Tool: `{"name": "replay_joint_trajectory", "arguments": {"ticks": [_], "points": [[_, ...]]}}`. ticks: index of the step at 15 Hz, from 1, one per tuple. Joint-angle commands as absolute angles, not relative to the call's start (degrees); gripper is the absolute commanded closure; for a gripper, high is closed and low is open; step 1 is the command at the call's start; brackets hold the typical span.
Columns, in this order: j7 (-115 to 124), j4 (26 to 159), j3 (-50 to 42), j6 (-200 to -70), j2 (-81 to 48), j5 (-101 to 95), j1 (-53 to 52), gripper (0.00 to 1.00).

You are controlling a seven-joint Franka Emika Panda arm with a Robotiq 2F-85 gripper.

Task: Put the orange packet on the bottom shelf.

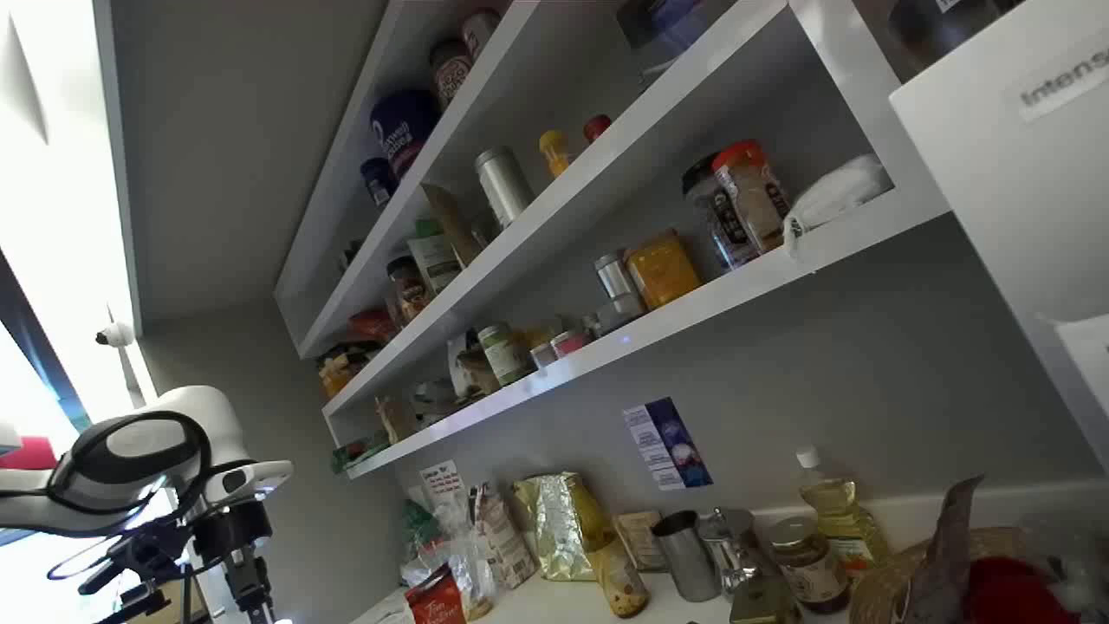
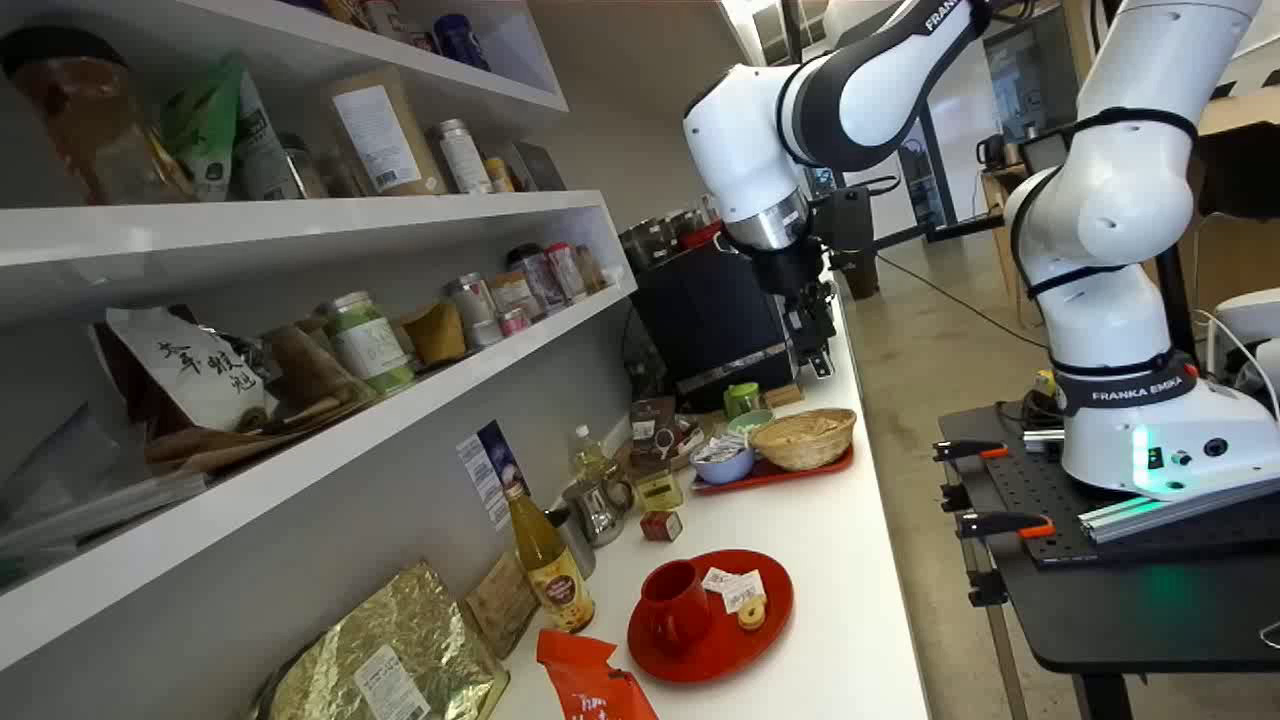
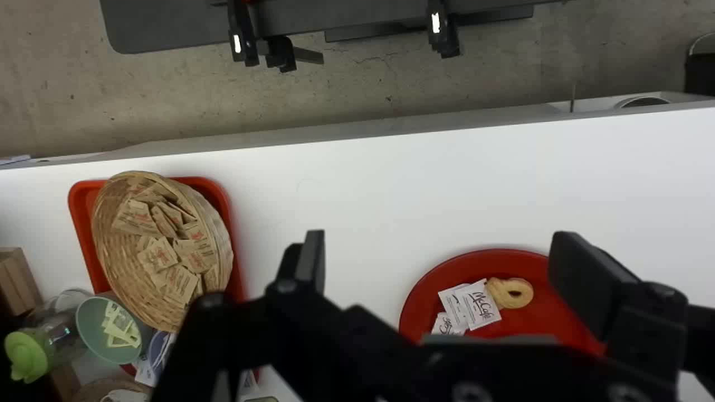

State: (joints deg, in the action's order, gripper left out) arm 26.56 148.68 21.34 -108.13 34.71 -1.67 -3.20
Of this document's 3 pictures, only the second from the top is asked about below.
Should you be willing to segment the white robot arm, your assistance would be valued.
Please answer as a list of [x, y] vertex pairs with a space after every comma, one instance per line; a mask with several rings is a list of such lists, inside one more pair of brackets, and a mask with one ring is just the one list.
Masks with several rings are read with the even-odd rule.
[[[784, 70], [726, 70], [684, 139], [726, 235], [799, 240], [807, 169], [861, 171], [978, 41], [996, 0], [903, 0], [872, 36]], [[1013, 252], [1059, 386], [1059, 467], [1093, 487], [1193, 497], [1280, 473], [1274, 413], [1189, 368], [1149, 259], [1193, 219], [1204, 108], [1263, 0], [1118, 0], [1057, 169], [1013, 194]]]

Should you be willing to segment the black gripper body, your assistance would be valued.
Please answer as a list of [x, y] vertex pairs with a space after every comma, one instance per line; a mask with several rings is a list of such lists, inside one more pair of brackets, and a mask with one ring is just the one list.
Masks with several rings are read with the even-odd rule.
[[820, 279], [822, 252], [814, 244], [792, 244], [784, 252], [760, 252], [753, 259], [760, 286], [781, 299], [784, 336], [799, 368], [814, 376], [833, 371], [833, 288]]

